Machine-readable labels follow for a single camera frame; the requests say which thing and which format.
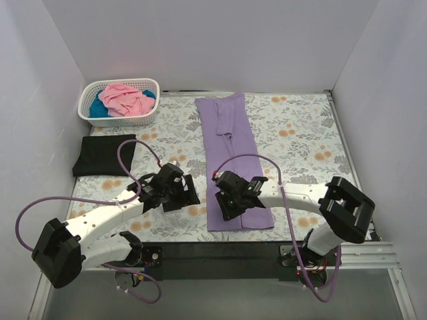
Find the purple t-shirt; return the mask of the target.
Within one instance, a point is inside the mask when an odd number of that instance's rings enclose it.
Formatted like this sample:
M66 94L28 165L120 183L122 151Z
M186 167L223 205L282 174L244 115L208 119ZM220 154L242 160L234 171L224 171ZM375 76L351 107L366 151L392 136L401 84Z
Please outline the purple t-shirt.
M269 209L248 209L243 215L224 221L215 197L219 189L211 180L213 172L220 164L241 154L246 156L230 160L222 169L231 171L247 181L263 175L260 159L253 156L258 150L246 113L245 95L234 93L223 98L197 98L195 105L201 121L205 147L207 230L271 229L274 226L274 218Z

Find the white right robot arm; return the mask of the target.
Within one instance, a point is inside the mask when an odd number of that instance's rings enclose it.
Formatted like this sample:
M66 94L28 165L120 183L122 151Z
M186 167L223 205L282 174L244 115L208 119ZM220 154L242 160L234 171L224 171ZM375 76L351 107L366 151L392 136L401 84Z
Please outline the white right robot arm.
M343 242L361 244L375 210L375 203L343 177L334 176L326 184L279 183L267 177L246 181L231 171L213 176L215 194L223 218L229 221L248 209L289 207L318 214L325 223L312 229L302 244L288 254L300 255L304 264L317 265Z

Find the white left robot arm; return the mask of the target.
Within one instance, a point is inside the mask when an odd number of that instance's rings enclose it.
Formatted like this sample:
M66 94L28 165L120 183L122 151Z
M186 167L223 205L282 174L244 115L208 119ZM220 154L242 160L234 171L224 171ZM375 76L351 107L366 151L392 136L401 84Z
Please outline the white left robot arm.
M143 243L129 231L106 237L114 228L151 209L176 211L197 205L193 178L172 163L126 187L111 205L101 205L77 218L47 222L31 254L54 288L70 284L83 270L104 263L142 265Z

